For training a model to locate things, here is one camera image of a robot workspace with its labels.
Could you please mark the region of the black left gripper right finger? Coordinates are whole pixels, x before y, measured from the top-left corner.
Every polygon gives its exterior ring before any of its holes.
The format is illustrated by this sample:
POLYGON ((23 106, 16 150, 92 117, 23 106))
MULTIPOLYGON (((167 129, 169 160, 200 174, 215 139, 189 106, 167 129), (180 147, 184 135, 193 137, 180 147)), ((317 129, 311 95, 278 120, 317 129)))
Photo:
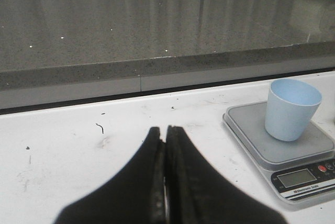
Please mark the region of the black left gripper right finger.
POLYGON ((167 129, 165 178, 170 223, 286 223, 220 175, 182 127, 167 129))

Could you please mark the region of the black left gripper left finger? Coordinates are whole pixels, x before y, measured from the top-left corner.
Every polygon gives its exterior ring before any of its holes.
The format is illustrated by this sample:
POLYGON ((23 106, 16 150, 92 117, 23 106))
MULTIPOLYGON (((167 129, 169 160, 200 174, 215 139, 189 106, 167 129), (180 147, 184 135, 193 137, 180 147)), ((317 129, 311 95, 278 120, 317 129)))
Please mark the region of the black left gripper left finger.
POLYGON ((56 223, 165 223, 165 144, 150 128, 129 162, 108 182, 66 206, 56 223))

